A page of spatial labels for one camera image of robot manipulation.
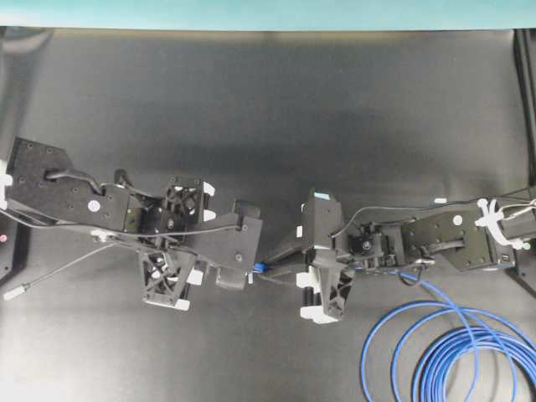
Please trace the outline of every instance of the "white sticker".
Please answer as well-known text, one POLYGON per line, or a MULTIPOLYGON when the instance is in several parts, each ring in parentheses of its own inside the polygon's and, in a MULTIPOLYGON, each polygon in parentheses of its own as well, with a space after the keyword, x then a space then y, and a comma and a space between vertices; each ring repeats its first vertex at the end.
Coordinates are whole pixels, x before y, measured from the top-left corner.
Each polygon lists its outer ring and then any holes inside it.
POLYGON ((329 201, 329 194, 325 194, 325 193, 317 193, 315 192, 315 197, 316 198, 319 198, 319 199, 325 199, 327 201, 329 201))

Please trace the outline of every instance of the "black metal plate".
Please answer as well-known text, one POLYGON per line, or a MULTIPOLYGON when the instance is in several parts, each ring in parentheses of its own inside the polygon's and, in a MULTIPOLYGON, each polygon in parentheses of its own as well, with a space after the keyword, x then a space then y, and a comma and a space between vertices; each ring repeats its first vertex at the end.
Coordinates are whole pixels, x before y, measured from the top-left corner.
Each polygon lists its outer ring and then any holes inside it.
POLYGON ((18 224, 0 216, 0 281, 13 271, 18 224))
POLYGON ((8 202, 16 201, 53 219, 123 230, 130 198, 124 188, 107 184, 104 195, 99 195, 81 180, 44 179, 47 172, 72 167, 64 149, 18 138, 8 168, 13 175, 13 186, 6 188, 8 202), (100 203, 97 212, 88 209, 91 200, 100 203))
POLYGON ((405 224, 402 226, 402 238, 406 253, 417 259, 421 257, 419 247, 422 245, 463 239, 465 247, 441 252, 451 264, 460 271, 493 265, 495 258, 486 231, 475 226, 480 216, 478 211, 452 211, 405 224), (456 215, 463 219, 460 225, 453 224, 456 215))

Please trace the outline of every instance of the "cable clip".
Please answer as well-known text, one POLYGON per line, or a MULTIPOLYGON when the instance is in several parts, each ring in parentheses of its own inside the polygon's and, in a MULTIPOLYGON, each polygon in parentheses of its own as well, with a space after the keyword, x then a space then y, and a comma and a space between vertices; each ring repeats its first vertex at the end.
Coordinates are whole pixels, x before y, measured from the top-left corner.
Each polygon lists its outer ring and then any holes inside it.
POLYGON ((496 210, 496 199, 492 199, 492 202, 488 204, 487 199, 480 198, 477 205, 482 210, 482 217, 475 221, 476 226, 487 228, 500 245, 511 245, 515 250, 523 248, 524 242, 521 239, 509 240, 503 234, 499 222, 504 219, 504 212, 500 209, 496 210))

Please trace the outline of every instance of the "perforated metal plate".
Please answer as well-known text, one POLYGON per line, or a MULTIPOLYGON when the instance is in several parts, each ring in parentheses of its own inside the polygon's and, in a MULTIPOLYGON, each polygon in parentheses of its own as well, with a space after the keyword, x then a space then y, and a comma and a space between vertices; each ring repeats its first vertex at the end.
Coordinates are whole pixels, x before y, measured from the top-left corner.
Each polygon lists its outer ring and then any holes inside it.
POLYGON ((475 226, 479 217, 478 211, 453 211, 405 224, 402 239, 406 253, 417 259, 421 257, 421 246, 464 240, 464 247, 444 250, 441 254, 460 271, 493 265, 495 256, 488 244, 486 231, 475 226))

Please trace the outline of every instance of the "robotic arm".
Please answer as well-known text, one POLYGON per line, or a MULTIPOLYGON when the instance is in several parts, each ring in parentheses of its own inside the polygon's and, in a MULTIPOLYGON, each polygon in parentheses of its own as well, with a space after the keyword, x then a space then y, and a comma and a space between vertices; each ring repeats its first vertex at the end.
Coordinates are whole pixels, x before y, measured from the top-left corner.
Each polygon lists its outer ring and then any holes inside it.
POLYGON ((359 274, 421 271, 438 258, 459 271, 514 268, 516 250, 528 249, 528 240, 536 237, 534 202, 510 202, 496 210, 497 203, 493 199, 487 206, 482 198, 424 208, 365 207, 344 224, 335 196, 313 189, 302 206, 301 226, 256 269, 267 276, 295 272, 303 290, 301 317, 318 324, 340 321, 359 274), (420 212, 453 205, 459 209, 421 219, 354 223, 366 209, 420 212))
POLYGON ((13 142, 6 176, 7 216, 136 250, 147 303, 188 310, 189 287, 203 279, 199 268, 215 268, 216 285, 226 289, 242 289, 253 269, 259 209, 235 201, 216 218, 208 209, 214 188, 199 178, 172 177, 161 196, 134 188, 124 171, 115 183, 98 184, 75 170, 65 150, 22 138, 13 142))

